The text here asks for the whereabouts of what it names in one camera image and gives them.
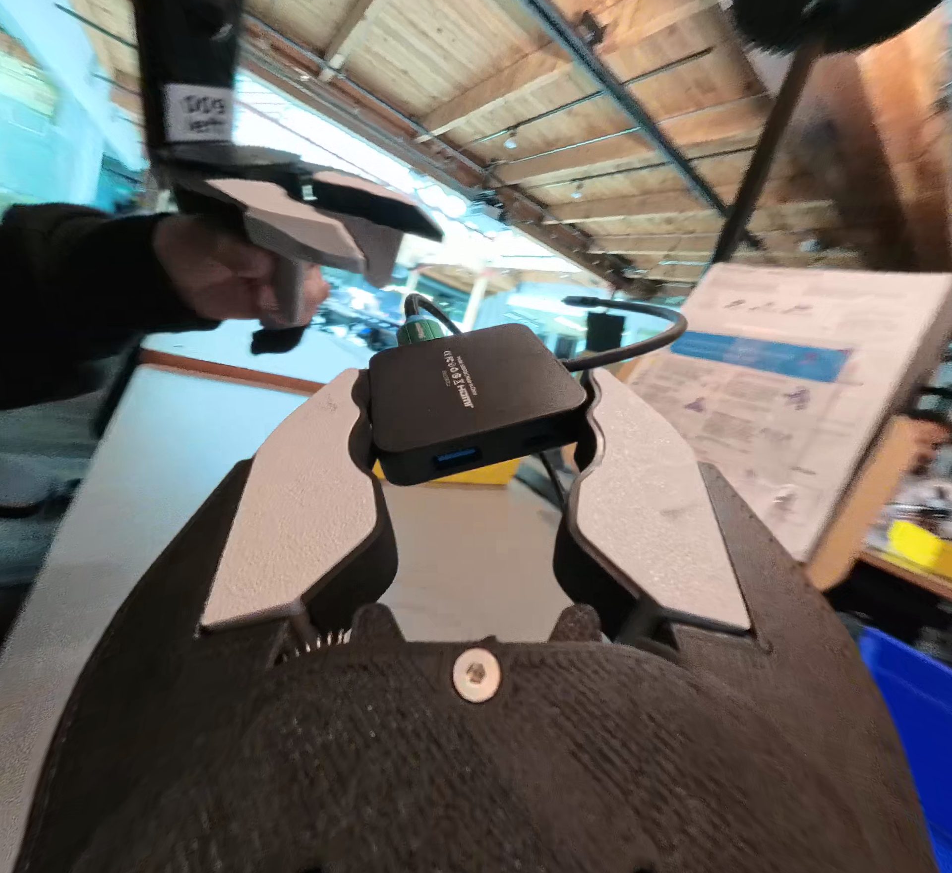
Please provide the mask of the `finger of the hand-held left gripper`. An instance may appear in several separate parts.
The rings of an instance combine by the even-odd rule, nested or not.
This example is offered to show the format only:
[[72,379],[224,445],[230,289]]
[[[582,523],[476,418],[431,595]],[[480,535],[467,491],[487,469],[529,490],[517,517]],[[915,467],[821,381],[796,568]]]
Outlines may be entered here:
[[315,170],[311,190],[311,206],[346,227],[363,254],[363,277],[376,288],[390,283],[405,236],[444,240],[429,212],[395,189],[337,170]]
[[280,185],[242,179],[209,179],[208,197],[242,215],[249,240],[292,262],[363,273],[366,259],[350,230],[337,218],[316,212]]

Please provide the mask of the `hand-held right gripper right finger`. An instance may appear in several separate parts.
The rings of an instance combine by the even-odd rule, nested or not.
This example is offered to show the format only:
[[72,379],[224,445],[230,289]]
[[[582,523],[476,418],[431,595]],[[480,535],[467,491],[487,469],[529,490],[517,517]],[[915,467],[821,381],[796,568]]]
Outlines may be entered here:
[[677,625],[749,635],[694,451],[607,370],[587,370],[582,382],[590,400],[576,439],[579,472],[554,549],[561,589],[594,610],[603,641],[631,644]]

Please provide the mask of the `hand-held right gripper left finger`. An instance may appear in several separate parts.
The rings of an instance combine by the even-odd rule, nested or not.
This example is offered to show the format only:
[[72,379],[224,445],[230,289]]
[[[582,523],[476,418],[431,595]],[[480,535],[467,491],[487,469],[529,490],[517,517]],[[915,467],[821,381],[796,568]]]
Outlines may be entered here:
[[255,453],[202,629],[307,618],[351,629],[393,583],[398,549],[373,473],[369,377],[348,369]]

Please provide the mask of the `yellow plastic bin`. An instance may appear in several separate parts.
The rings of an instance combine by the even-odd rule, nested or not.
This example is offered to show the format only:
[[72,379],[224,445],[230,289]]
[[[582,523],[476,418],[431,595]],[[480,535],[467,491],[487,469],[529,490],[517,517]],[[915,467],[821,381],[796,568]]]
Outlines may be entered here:
[[514,460],[495,463],[489,466],[480,466],[461,472],[435,473],[424,480],[421,485],[504,487],[508,486],[514,480],[522,462],[524,462],[524,458],[516,458]]
[[893,522],[887,531],[887,552],[914,570],[951,580],[951,543],[918,524]]

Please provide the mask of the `black hub with short cable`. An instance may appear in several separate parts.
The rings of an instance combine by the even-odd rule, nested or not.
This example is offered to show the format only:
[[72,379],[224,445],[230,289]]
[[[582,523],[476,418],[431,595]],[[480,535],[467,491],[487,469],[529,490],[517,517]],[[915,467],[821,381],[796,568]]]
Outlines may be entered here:
[[590,356],[557,356],[528,327],[501,324],[425,336],[418,312],[405,320],[403,342],[374,356],[367,370],[373,448],[387,481],[421,485],[431,475],[461,472],[592,439],[594,372],[667,347],[687,331],[677,309],[592,296],[566,296],[564,308],[587,318],[626,311],[666,321],[659,333]]

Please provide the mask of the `grey desk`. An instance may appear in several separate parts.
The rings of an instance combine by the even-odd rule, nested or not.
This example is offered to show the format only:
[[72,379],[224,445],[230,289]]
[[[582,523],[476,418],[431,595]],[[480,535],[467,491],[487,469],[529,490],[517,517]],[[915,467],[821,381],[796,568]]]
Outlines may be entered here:
[[[2,871],[68,696],[113,614],[303,396],[146,367],[92,457],[2,651]],[[542,641],[569,604],[560,513],[527,486],[384,485],[399,550],[383,601],[412,641]]]

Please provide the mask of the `person's left hand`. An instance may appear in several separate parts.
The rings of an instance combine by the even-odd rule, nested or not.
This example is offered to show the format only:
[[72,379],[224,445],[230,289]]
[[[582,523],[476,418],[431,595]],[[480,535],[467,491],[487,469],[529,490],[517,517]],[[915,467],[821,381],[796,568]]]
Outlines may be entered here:
[[169,215],[157,224],[152,248],[178,299],[211,322],[283,322],[274,290],[277,257],[198,216]]

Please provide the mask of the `blue banner instruction sheet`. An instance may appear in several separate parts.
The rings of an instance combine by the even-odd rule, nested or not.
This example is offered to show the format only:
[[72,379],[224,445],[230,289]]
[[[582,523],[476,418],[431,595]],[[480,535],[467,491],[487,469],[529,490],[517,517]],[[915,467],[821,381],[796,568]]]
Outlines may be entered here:
[[628,386],[766,523],[802,525],[823,495],[808,458],[853,350],[741,333],[685,332]]

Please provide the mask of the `blue plastic bin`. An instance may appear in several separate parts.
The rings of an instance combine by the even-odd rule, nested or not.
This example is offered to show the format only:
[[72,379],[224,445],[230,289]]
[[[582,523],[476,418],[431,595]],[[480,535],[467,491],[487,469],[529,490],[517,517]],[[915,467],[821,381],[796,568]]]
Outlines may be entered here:
[[951,870],[951,669],[878,629],[859,641],[916,784],[936,863]]

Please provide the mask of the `black ceiling track rail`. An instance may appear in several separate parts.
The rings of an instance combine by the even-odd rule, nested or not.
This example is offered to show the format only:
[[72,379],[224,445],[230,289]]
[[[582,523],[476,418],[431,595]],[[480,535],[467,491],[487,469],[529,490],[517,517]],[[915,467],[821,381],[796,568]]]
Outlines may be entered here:
[[641,102],[631,95],[623,81],[610,70],[592,48],[568,25],[551,0],[518,0],[538,21],[547,37],[569,55],[574,65],[595,84],[630,121],[634,131],[645,139],[656,153],[672,166],[689,189],[708,207],[729,216],[728,206],[708,180],[698,173],[679,147],[660,129]]

